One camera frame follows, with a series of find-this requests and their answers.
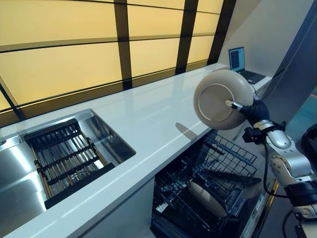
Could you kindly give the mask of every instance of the yellow glowing panel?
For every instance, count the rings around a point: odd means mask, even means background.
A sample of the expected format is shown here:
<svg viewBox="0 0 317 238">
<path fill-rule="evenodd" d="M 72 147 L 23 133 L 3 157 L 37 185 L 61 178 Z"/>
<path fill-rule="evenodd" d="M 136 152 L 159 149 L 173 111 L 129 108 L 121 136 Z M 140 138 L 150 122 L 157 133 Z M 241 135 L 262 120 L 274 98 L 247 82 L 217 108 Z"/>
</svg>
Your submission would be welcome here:
<svg viewBox="0 0 317 238">
<path fill-rule="evenodd" d="M 0 1 L 0 45 L 116 36 L 112 3 Z"/>
<path fill-rule="evenodd" d="M 206 11 L 220 14 L 223 0 L 199 0 L 197 11 Z"/>
<path fill-rule="evenodd" d="M 180 34 L 183 11 L 128 5 L 129 36 Z"/>
<path fill-rule="evenodd" d="M 131 41 L 132 77 L 176 67 L 179 38 Z"/>
<path fill-rule="evenodd" d="M 3 53 L 0 75 L 18 104 L 121 80 L 118 43 Z"/>
<path fill-rule="evenodd" d="M 197 12 L 193 33 L 194 34 L 195 33 L 214 34 L 216 32 L 218 20 L 219 20 L 218 14 Z"/>
<path fill-rule="evenodd" d="M 187 63 L 208 59 L 213 36 L 192 37 Z"/>
<path fill-rule="evenodd" d="M 128 0 L 128 4 L 139 4 L 146 6 L 161 6 L 176 9 L 184 9 L 185 0 Z"/>
<path fill-rule="evenodd" d="M 10 104 L 5 99 L 4 95 L 0 92 L 0 110 L 7 109 L 10 107 Z"/>
</svg>

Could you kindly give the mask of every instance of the white countertop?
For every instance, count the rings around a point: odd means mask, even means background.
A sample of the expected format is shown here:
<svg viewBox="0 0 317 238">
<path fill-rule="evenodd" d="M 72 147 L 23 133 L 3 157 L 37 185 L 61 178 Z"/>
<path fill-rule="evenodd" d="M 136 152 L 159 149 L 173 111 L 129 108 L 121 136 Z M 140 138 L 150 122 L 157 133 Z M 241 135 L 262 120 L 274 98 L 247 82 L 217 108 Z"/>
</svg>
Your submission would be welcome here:
<svg viewBox="0 0 317 238">
<path fill-rule="evenodd" d="M 47 113 L 0 129 L 0 137 L 85 109 L 94 110 L 135 151 L 136 155 L 99 177 L 6 237 L 77 237 L 152 178 L 194 141 L 179 123 L 200 138 L 209 131 L 193 109 L 197 84 L 212 64 L 131 90 Z M 258 90 L 271 80 L 255 84 Z"/>
</svg>

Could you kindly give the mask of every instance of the dish rack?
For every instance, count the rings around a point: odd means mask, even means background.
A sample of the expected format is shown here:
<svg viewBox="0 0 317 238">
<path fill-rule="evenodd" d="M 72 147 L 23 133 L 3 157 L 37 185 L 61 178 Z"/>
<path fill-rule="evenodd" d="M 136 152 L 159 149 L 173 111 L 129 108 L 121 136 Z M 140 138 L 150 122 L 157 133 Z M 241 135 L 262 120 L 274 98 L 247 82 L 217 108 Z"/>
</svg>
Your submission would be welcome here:
<svg viewBox="0 0 317 238">
<path fill-rule="evenodd" d="M 246 184 L 253 178 L 256 156 L 213 130 L 156 175 L 153 221 L 166 230 L 178 227 L 184 237 L 217 237 L 227 223 Z M 195 182 L 226 210 L 216 217 L 187 188 Z"/>
<path fill-rule="evenodd" d="M 25 135 L 49 209 L 114 168 L 85 136 L 76 119 Z"/>
</svg>

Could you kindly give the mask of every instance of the window grid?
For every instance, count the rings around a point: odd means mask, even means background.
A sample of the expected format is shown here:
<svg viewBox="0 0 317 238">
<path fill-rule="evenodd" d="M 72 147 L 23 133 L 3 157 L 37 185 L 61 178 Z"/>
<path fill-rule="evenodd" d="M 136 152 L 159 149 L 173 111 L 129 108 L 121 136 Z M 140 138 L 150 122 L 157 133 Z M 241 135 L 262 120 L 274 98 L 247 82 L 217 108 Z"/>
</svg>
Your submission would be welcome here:
<svg viewBox="0 0 317 238">
<path fill-rule="evenodd" d="M 63 107 L 67 107 L 70 105 L 74 105 L 80 102 L 84 102 L 87 100 L 91 100 L 97 97 L 102 97 L 111 93 L 119 92 L 122 90 L 127 90 L 132 87 L 141 86 L 146 83 L 154 82 L 166 77 L 173 76 L 175 74 L 183 73 L 189 70 L 193 70 L 199 67 L 206 66 L 208 64 L 214 63 L 217 61 L 220 50 L 224 41 L 224 37 L 217 37 L 217 35 L 223 35 L 223 29 L 225 32 L 230 22 L 230 18 L 233 12 L 233 8 L 235 5 L 235 0 L 224 0 L 221 12 L 210 12 L 210 10 L 203 11 L 199 0 L 184 0 L 184 6 L 181 8 L 182 0 L 178 0 L 177 7 L 164 7 L 162 5 L 146 5 L 146 4 L 138 4 L 137 2 L 142 2 L 140 0 L 77 0 L 78 2 L 95 2 L 95 3 L 111 3 L 114 5 L 114 14 L 115 14 L 115 23 L 116 23 L 116 31 L 117 37 L 105 37 L 105 38 L 91 38 L 91 39 L 69 39 L 69 40 L 55 40 L 55 41 L 46 41 L 46 42 L 30 42 L 30 43 L 23 43 L 23 44 L 13 44 L 13 45 L 2 45 L 0 46 L 0 54 L 2 53 L 9 53 L 14 51 L 27 51 L 27 50 L 34 50 L 34 49 L 42 49 L 42 48 L 50 48 L 50 47 L 66 47 L 66 46 L 74 46 L 74 45 L 87 45 L 87 44 L 100 44 L 100 43 L 112 43 L 118 42 L 118 49 L 119 49 L 119 57 L 120 57 L 120 65 L 121 65 L 121 75 L 122 78 L 118 79 L 115 82 L 104 84 L 104 85 L 97 85 L 94 87 L 83 88 L 80 90 L 67 92 L 62 95 L 54 95 L 48 98 L 42 98 L 39 100 L 35 100 L 28 103 L 23 103 L 21 105 L 13 104 L 12 108 L 15 113 L 22 111 L 19 117 L 20 120 L 27 119 L 30 117 L 34 117 L 40 115 L 42 113 L 46 113 L 49 111 L 53 111 L 56 109 L 60 109 Z M 181 22 L 181 30 L 179 34 L 177 32 L 171 32 L 172 34 L 167 35 L 148 35 L 148 36 L 129 36 L 129 28 L 128 28 L 128 8 L 130 7 L 148 7 L 148 8 L 157 8 L 162 10 L 180 10 L 183 12 L 183 19 Z M 203 14 L 203 15 L 218 15 L 218 23 L 216 24 L 217 30 L 215 32 L 194 32 L 194 24 L 195 24 L 195 17 L 196 14 Z M 191 22 L 191 27 L 186 27 L 186 23 L 188 21 Z M 214 36 L 214 40 L 210 49 L 208 59 L 199 59 L 198 61 L 194 62 L 187 62 L 188 56 L 190 53 L 191 47 L 191 40 L 192 37 L 199 37 L 199 36 Z M 176 54 L 176 62 L 175 66 L 172 68 L 162 68 L 158 69 L 155 72 L 143 72 L 140 75 L 132 74 L 131 65 L 131 52 L 130 52 L 130 42 L 137 42 L 137 41 L 160 41 L 163 39 L 179 39 L 179 46 L 178 52 Z M 109 90 L 101 90 L 102 87 L 109 87 L 112 85 L 113 91 Z M 87 93 L 87 91 L 94 91 L 98 90 L 99 94 L 94 95 L 94 93 Z M 57 99 L 63 97 L 72 97 L 73 100 L 69 100 L 70 103 L 63 103 L 66 100 L 59 100 L 59 104 L 55 106 L 55 108 L 50 108 L 49 110 L 38 110 L 41 108 L 40 104 L 52 104 L 54 100 L 58 101 Z"/>
</svg>

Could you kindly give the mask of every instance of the laptop screen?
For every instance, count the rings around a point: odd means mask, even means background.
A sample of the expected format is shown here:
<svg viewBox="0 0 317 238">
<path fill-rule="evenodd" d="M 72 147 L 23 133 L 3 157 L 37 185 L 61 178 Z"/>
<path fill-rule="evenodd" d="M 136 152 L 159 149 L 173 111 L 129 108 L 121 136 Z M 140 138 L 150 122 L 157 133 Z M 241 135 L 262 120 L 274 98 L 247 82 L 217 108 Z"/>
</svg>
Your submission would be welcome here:
<svg viewBox="0 0 317 238">
<path fill-rule="evenodd" d="M 229 50 L 230 69 L 238 72 L 244 69 L 244 48 L 235 48 Z"/>
</svg>

